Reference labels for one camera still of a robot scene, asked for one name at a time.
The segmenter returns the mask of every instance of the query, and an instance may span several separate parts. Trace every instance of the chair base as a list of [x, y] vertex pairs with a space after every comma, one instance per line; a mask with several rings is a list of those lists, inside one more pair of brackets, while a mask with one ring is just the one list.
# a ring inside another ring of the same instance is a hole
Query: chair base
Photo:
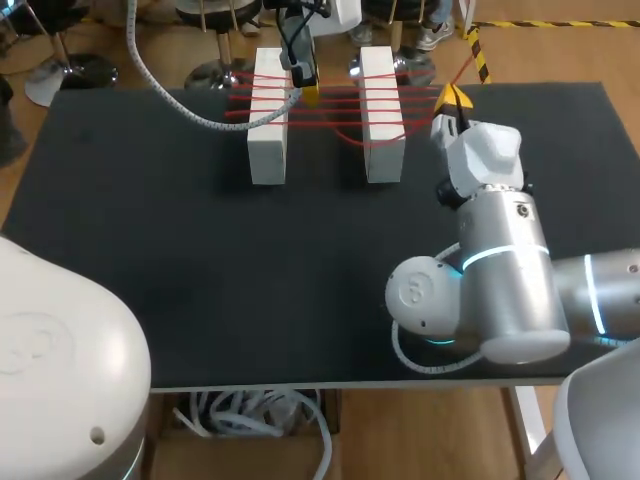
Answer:
[[220, 60], [207, 62], [197, 67], [184, 82], [184, 88], [224, 90], [238, 85], [253, 83], [253, 65], [245, 59], [236, 58], [231, 65], [224, 65]]
[[[402, 46], [393, 54], [393, 65], [398, 85], [427, 87], [436, 77], [436, 66], [428, 53]], [[354, 83], [360, 77], [360, 54], [349, 62], [349, 77]]]
[[90, 53], [69, 55], [71, 68], [55, 59], [38, 66], [25, 82], [27, 97], [48, 107], [58, 90], [109, 88], [118, 80], [118, 70], [109, 61]]

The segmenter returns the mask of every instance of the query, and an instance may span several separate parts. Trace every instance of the coiled cable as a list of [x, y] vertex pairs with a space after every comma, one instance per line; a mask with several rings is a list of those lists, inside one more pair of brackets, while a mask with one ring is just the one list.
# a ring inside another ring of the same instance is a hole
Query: coiled cable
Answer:
[[208, 120], [199, 115], [196, 115], [187, 107], [178, 102], [175, 98], [171, 96], [169, 92], [167, 92], [162, 85], [154, 78], [151, 74], [147, 66], [142, 61], [140, 57], [140, 53], [138, 52], [138, 47], [136, 45], [136, 11], [138, 9], [137, 0], [127, 0], [127, 46], [129, 48], [129, 54], [131, 55], [131, 59], [133, 63], [137, 67], [140, 74], [144, 77], [144, 79], [149, 83], [151, 88], [153, 88], [164, 100], [167, 102], [173, 109], [181, 113], [184, 117], [191, 120], [192, 122], [197, 123], [206, 128], [210, 128], [213, 130], [219, 131], [245, 131], [250, 130], [252, 128], [260, 127], [262, 125], [266, 125], [269, 122], [272, 122], [276, 118], [281, 117], [285, 113], [287, 113], [291, 108], [296, 104], [296, 102], [302, 96], [302, 90], [299, 88], [292, 89], [289, 98], [284, 102], [277, 110], [265, 115], [264, 117], [255, 120], [253, 122], [247, 123], [222, 123], [222, 122], [214, 122], [213, 120]]

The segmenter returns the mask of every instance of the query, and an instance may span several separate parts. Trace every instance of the robot logo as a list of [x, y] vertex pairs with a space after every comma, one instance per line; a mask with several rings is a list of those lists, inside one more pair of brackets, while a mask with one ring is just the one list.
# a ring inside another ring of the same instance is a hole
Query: robot logo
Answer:
[[71, 335], [60, 320], [32, 312], [0, 317], [0, 376], [60, 365], [72, 354]]
[[418, 307], [433, 292], [433, 280], [422, 272], [408, 275], [407, 281], [400, 287], [400, 299], [407, 307]]

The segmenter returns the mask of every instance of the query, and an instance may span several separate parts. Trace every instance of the stool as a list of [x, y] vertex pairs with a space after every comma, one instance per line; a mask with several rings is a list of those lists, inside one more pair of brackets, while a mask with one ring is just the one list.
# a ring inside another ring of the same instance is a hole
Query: stool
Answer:
[[76, 0], [30, 0], [11, 16], [20, 35], [47, 35], [54, 55], [38, 66], [25, 82], [29, 99], [48, 107], [58, 90], [113, 87], [116, 68], [103, 57], [89, 53], [69, 54], [62, 32], [79, 23], [89, 7], [76, 8]]
[[261, 0], [201, 0], [200, 8], [193, 1], [179, 0], [176, 12], [187, 25], [215, 30], [219, 60], [197, 67], [187, 77], [184, 88], [225, 89], [239, 83], [253, 83], [251, 76], [237, 77], [234, 72], [253, 73], [253, 66], [241, 58], [233, 58], [229, 30], [253, 19], [262, 8]]
[[[427, 86], [435, 78], [435, 65], [429, 54], [402, 45], [402, 23], [421, 23], [437, 6], [436, 2], [429, 0], [362, 0], [363, 14], [391, 25], [390, 46], [400, 85]], [[357, 81], [360, 75], [360, 55], [356, 55], [349, 63], [349, 75]]]

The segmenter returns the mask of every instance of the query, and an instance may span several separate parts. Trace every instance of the red string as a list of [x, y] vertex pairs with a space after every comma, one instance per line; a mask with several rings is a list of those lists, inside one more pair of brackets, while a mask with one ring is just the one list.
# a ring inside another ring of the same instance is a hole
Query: red string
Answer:
[[469, 55], [467, 60], [462, 64], [462, 67], [460, 68], [460, 70], [458, 70], [458, 73], [456, 74], [456, 76], [453, 77], [453, 80], [451, 81], [453, 85], [458, 83], [458, 80], [460, 80], [460, 77], [462, 76], [464, 71], [467, 69], [467, 67], [471, 64], [472, 61], [473, 61], [473, 54]]
[[429, 125], [430, 123], [431, 123], [431, 120], [429, 120], [429, 119], [422, 120], [420, 122], [415, 122], [412, 125], [412, 128], [409, 129], [408, 131], [405, 130], [404, 133], [402, 133], [402, 134], [400, 134], [400, 135], [398, 135], [396, 137], [390, 138], [389, 140], [382, 140], [382, 141], [379, 141], [379, 142], [361, 142], [360, 140], [355, 140], [355, 139], [345, 135], [344, 133], [342, 133], [335, 126], [333, 126], [333, 131], [335, 132], [335, 134], [338, 137], [340, 137], [345, 142], [350, 143], [351, 145], [355, 145], [357, 147], [363, 147], [363, 148], [376, 148], [376, 147], [383, 147], [385, 145], [389, 145], [391, 143], [397, 142], [402, 137], [409, 137], [410, 135], [413, 135], [414, 133], [418, 132], [421, 127]]
[[[435, 100], [438, 97], [406, 97], [406, 98], [375, 98], [371, 99], [372, 101], [380, 102], [380, 101], [389, 101], [389, 102], [423, 102], [425, 100]], [[256, 100], [258, 102], [262, 101], [274, 101], [274, 100], [282, 100], [278, 98], [272, 97], [252, 97], [249, 95], [229, 95], [230, 100]], [[318, 99], [320, 103], [356, 103], [361, 102], [362, 100], [359, 98], [327, 98], [320, 97]]]
[[[241, 84], [235, 85], [233, 87], [234, 90], [248, 90], [250, 88], [264, 89], [264, 90], [291, 90], [292, 87], [278, 87], [275, 85], [255, 85], [255, 84]], [[321, 91], [327, 91], [331, 93], [353, 93], [359, 91], [368, 91], [368, 90], [394, 90], [394, 91], [403, 91], [403, 92], [411, 92], [418, 91], [423, 92], [426, 90], [439, 90], [438, 87], [416, 87], [416, 86], [399, 86], [399, 87], [329, 87], [325, 90], [325, 88], [321, 88]]]
[[[401, 72], [401, 73], [395, 73], [395, 72], [383, 73], [380, 75], [369, 75], [367, 77], [360, 77], [360, 78], [363, 80], [370, 80], [374, 78], [408, 77], [411, 75], [430, 75], [432, 73], [435, 73], [435, 70], [416, 70], [413, 72], [407, 71], [407, 72]], [[262, 75], [262, 74], [248, 73], [248, 72], [233, 72], [233, 74], [238, 77], [264, 78], [268, 80], [289, 80], [289, 77], [278, 77], [274, 75]], [[327, 79], [327, 78], [323, 78], [322, 80], [323, 80], [322, 83], [332, 83], [330, 79]], [[335, 79], [336, 82], [342, 82], [343, 80], [344, 80], [343, 78]]]
[[[460, 70], [458, 71], [458, 73], [456, 74], [455, 77], [453, 77], [453, 81], [451, 82], [452, 84], [456, 84], [458, 82], [458, 80], [460, 79], [460, 77], [462, 76], [462, 73], [467, 69], [467, 67], [471, 64], [471, 62], [473, 61], [473, 54], [471, 54], [467, 60], [464, 62], [464, 64], [462, 65], [462, 67], [460, 68]], [[426, 120], [424, 125], [428, 125], [429, 123], [431, 123], [429, 120]], [[340, 130], [338, 130], [335, 126], [332, 127], [333, 131], [335, 132], [335, 134], [340, 137], [342, 140], [344, 140], [347, 143], [350, 143], [351, 145], [356, 145], [358, 147], [368, 147], [368, 148], [375, 148], [375, 147], [382, 147], [384, 145], [388, 145], [389, 143], [393, 143], [399, 139], [401, 139], [402, 137], [409, 137], [410, 135], [413, 135], [414, 133], [418, 132], [420, 130], [420, 127], [422, 125], [420, 125], [419, 123], [415, 123], [413, 125], [413, 128], [410, 129], [409, 131], [405, 131], [405, 133], [403, 133], [402, 135], [398, 135], [395, 138], [392, 138], [390, 140], [384, 140], [381, 142], [375, 142], [375, 143], [371, 143], [371, 142], [360, 142], [358, 140], [354, 140], [353, 138], [348, 137], [347, 135], [345, 135], [344, 133], [342, 133]]]
[[425, 120], [400, 120], [397, 122], [334, 122], [331, 120], [292, 120], [292, 121], [273, 121], [269, 125], [289, 125], [294, 127], [359, 127], [362, 125], [425, 125]]
[[[319, 113], [418, 113], [418, 112], [431, 112], [429, 107], [415, 107], [405, 109], [361, 109], [361, 108], [314, 108], [313, 110], [305, 110], [303, 108], [294, 108], [289, 110], [289, 113], [297, 113], [301, 115], [316, 115]], [[275, 109], [258, 109], [258, 110], [232, 110], [225, 112], [226, 117], [237, 117], [242, 115], [249, 115], [251, 113], [273, 113]]]

